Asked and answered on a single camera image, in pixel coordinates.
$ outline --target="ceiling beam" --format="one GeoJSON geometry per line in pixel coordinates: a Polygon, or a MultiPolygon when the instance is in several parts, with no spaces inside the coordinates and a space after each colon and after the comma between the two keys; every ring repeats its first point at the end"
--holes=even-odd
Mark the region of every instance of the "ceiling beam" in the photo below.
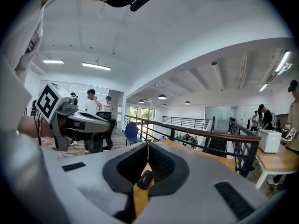
{"type": "Polygon", "coordinates": [[[248,58],[248,53],[246,52],[242,55],[242,59],[241,59],[240,74],[238,80],[239,90],[241,90],[245,84],[248,67],[249,67],[249,58],[248,58]]]}
{"type": "Polygon", "coordinates": [[[191,68],[188,71],[199,81],[199,83],[205,88],[205,90],[209,88],[204,78],[197,72],[195,68],[191,68]]]}
{"type": "Polygon", "coordinates": [[[181,84],[176,78],[168,78],[167,79],[169,82],[173,83],[174,85],[182,88],[183,90],[187,91],[188,93],[193,93],[192,90],[190,90],[188,87],[186,87],[185,85],[181,84]]]}
{"type": "Polygon", "coordinates": [[[154,86],[154,87],[151,87],[152,89],[154,90],[157,90],[157,91],[161,91],[161,92],[166,92],[172,96],[175,96],[175,97],[178,97],[178,95],[174,92],[171,92],[171,91],[167,91],[167,90],[163,90],[162,88],[159,88],[158,86],[154,86]]]}
{"type": "Polygon", "coordinates": [[[216,71],[216,75],[217,75],[217,78],[218,78],[219,86],[223,90],[224,89],[223,78],[222,78],[222,74],[221,74],[220,69],[219,69],[219,64],[214,65],[213,67],[214,67],[214,69],[216,71]]]}
{"type": "Polygon", "coordinates": [[[273,72],[273,70],[274,70],[275,66],[277,65],[277,63],[282,59],[284,51],[285,50],[282,50],[282,49],[276,49],[276,51],[273,55],[273,58],[272,58],[272,62],[270,63],[269,68],[263,74],[263,77],[260,80],[259,84],[264,84],[266,82],[269,75],[273,72]]]}
{"type": "Polygon", "coordinates": [[[112,62],[113,64],[118,64],[118,65],[125,65],[128,67],[136,67],[133,63],[129,61],[123,61],[123,59],[118,59],[115,56],[107,56],[107,52],[104,52],[100,49],[90,49],[86,47],[74,47],[72,46],[71,48],[68,46],[49,46],[49,45],[41,45],[39,48],[41,51],[41,56],[44,56],[44,58],[50,56],[53,56],[53,53],[59,53],[59,54],[66,54],[67,52],[72,52],[72,53],[79,53],[79,54],[90,54],[94,55],[96,57],[103,58],[105,62],[112,62]]]}

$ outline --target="person's arm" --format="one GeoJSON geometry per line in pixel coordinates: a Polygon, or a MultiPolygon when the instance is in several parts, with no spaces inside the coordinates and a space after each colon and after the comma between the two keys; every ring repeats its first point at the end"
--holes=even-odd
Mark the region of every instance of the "person's arm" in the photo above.
{"type": "Polygon", "coordinates": [[[263,126],[263,129],[266,129],[271,123],[271,113],[269,110],[265,112],[265,124],[263,126]]]}
{"type": "Polygon", "coordinates": [[[263,129],[266,129],[269,126],[269,123],[265,124],[265,126],[263,127],[263,129]]]}
{"type": "MultiPolygon", "coordinates": [[[[34,121],[34,116],[23,116],[19,122],[18,131],[32,138],[37,138],[36,125],[38,125],[37,116],[36,116],[36,121],[34,121]]],[[[45,119],[43,119],[41,124],[41,137],[53,138],[49,124],[45,119]]]]}
{"type": "Polygon", "coordinates": [[[97,106],[98,106],[99,108],[101,108],[102,104],[101,104],[97,99],[95,99],[94,101],[95,101],[95,103],[97,104],[97,106]]]}
{"type": "Polygon", "coordinates": [[[288,120],[287,120],[286,123],[287,124],[292,124],[292,105],[290,106],[289,114],[288,114],[288,120]]]}

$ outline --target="railing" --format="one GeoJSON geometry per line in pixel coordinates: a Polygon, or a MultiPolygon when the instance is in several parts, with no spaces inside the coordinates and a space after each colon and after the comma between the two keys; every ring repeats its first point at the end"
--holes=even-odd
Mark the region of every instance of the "railing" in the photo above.
{"type": "Polygon", "coordinates": [[[219,133],[219,132],[209,132],[209,131],[204,131],[204,130],[198,130],[198,129],[193,129],[193,128],[185,128],[185,127],[179,127],[179,126],[174,126],[174,125],[168,125],[165,123],[160,123],[160,122],[155,122],[152,120],[147,120],[147,119],[142,119],[142,118],[137,118],[137,117],[133,117],[133,116],[129,116],[129,115],[125,115],[125,123],[136,123],[137,125],[140,125],[140,138],[146,140],[146,141],[150,141],[148,137],[151,137],[153,139],[153,141],[159,141],[159,138],[154,137],[154,135],[150,135],[148,134],[149,130],[158,133],[160,135],[163,135],[165,137],[168,137],[170,140],[172,141],[179,141],[185,144],[189,144],[192,147],[195,148],[201,148],[203,151],[209,150],[209,151],[213,151],[214,153],[218,153],[220,155],[223,156],[233,156],[233,158],[235,159],[235,170],[237,172],[239,172],[240,175],[246,177],[250,167],[253,164],[253,161],[255,159],[255,155],[257,152],[257,148],[258,148],[258,144],[260,141],[260,137],[256,136],[254,133],[250,132],[250,133],[246,133],[246,135],[240,135],[240,131],[239,130],[243,130],[242,126],[239,126],[238,124],[236,124],[235,122],[232,122],[230,120],[230,131],[233,132],[233,134],[228,134],[228,133],[219,133]],[[170,135],[169,134],[165,134],[162,133],[160,131],[151,129],[147,126],[144,126],[144,124],[153,124],[156,126],[160,126],[160,127],[164,127],[167,129],[170,129],[170,135]],[[203,136],[206,138],[216,138],[216,139],[221,139],[221,140],[226,140],[226,141],[231,141],[234,145],[234,151],[233,152],[228,152],[228,151],[221,151],[221,150],[217,150],[214,148],[209,148],[203,145],[198,145],[198,144],[194,144],[191,142],[188,142],[186,140],[181,140],[179,138],[175,137],[175,131],[180,131],[180,132],[185,132],[185,133],[189,133],[189,134],[194,134],[197,136],[203,136]]]}
{"type": "MultiPolygon", "coordinates": [[[[261,139],[259,136],[256,135],[256,133],[246,129],[245,127],[239,125],[237,122],[232,121],[232,119],[229,119],[229,130],[228,132],[235,135],[240,135],[240,132],[243,131],[246,136],[250,138],[257,138],[261,139]]],[[[234,146],[234,152],[236,154],[242,154],[244,156],[240,156],[235,159],[236,163],[236,171],[239,171],[240,174],[248,173],[248,169],[253,164],[253,161],[255,159],[257,149],[258,149],[258,143],[248,143],[247,141],[232,141],[232,144],[234,146]]]]}
{"type": "Polygon", "coordinates": [[[169,123],[177,126],[186,126],[190,128],[206,129],[209,119],[190,119],[180,117],[163,116],[163,123],[169,123]]]}

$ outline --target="table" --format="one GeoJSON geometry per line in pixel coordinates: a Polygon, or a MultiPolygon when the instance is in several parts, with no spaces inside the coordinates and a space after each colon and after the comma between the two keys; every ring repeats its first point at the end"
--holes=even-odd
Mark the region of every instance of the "table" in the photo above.
{"type": "Polygon", "coordinates": [[[261,188],[268,174],[283,175],[296,173],[299,166],[299,156],[283,145],[280,145],[276,154],[264,153],[258,148],[256,159],[262,168],[262,174],[256,182],[257,189],[261,188]]]}
{"type": "MultiPolygon", "coordinates": [[[[224,164],[225,166],[227,166],[228,168],[230,168],[231,170],[235,171],[235,160],[234,159],[227,159],[227,158],[215,156],[215,155],[212,155],[212,154],[207,154],[207,153],[204,153],[202,151],[198,151],[196,149],[180,145],[180,144],[178,144],[174,141],[171,141],[171,140],[165,140],[165,141],[161,141],[161,142],[158,142],[158,143],[168,145],[168,146],[177,147],[177,148],[181,148],[181,149],[184,149],[184,150],[188,150],[189,152],[197,153],[199,155],[203,155],[203,156],[207,156],[207,157],[216,159],[219,162],[221,162],[222,164],[224,164]]],[[[149,164],[146,165],[146,167],[144,168],[142,174],[146,170],[151,170],[149,164]]],[[[154,185],[154,179],[152,179],[149,186],[151,187],[153,185],[154,185]]],[[[137,217],[142,213],[142,211],[145,209],[145,207],[147,206],[147,204],[149,202],[148,191],[140,189],[137,186],[137,184],[135,184],[134,185],[134,190],[133,190],[133,198],[134,198],[134,204],[135,204],[135,214],[136,214],[136,217],[137,217]]]]}

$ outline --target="black rubber pad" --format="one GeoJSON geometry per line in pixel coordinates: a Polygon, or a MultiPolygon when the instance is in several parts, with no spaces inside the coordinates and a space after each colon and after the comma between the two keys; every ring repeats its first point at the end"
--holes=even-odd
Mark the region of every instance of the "black rubber pad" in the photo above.
{"type": "Polygon", "coordinates": [[[73,164],[69,164],[69,165],[64,165],[64,166],[62,166],[62,169],[65,172],[67,172],[67,171],[78,169],[78,168],[81,168],[81,167],[84,167],[84,166],[86,166],[86,165],[83,162],[77,162],[77,163],[73,163],[73,164]]]}
{"type": "Polygon", "coordinates": [[[228,182],[219,182],[214,186],[239,221],[254,212],[249,203],[228,182]]]}

